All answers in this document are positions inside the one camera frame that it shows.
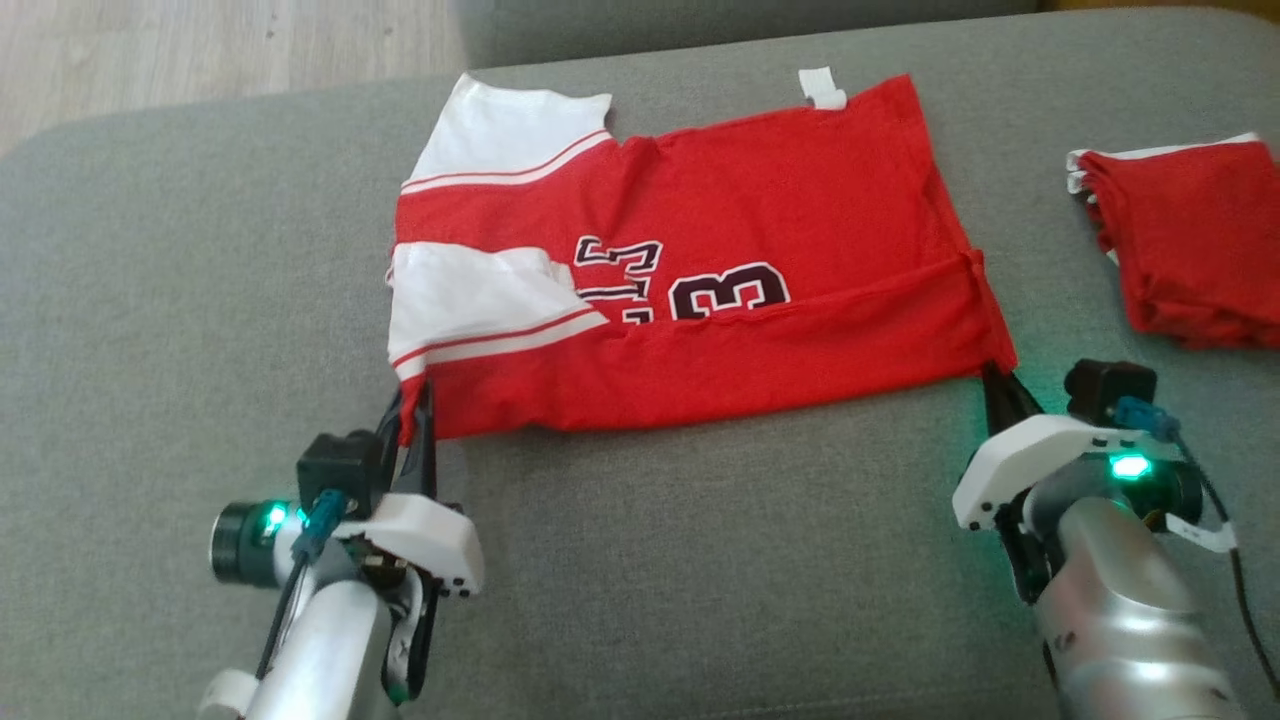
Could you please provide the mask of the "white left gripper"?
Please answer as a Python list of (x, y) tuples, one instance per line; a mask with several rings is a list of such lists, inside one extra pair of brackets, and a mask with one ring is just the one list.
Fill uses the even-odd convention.
[[(396, 391), (378, 423), (380, 482), (394, 483), (401, 455), (403, 393)], [(344, 520), (339, 541), (365, 544), (410, 566), (476, 594), (486, 579), (485, 559), (474, 521), (433, 498), (438, 496), (434, 388), (425, 380), (415, 402), (413, 433), (404, 455), (404, 491), (384, 495), (367, 520)]]

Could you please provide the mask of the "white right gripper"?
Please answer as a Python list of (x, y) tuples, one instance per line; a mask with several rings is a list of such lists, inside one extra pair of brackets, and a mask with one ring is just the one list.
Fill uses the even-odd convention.
[(998, 364), (980, 373), (988, 438), (972, 456), (952, 496), (963, 529), (993, 530), (1000, 509), (1029, 532), (1053, 532), (1089, 497), (1120, 500), (1183, 460), (1175, 445), (1140, 430), (1100, 428), (1044, 414), (1034, 395)]

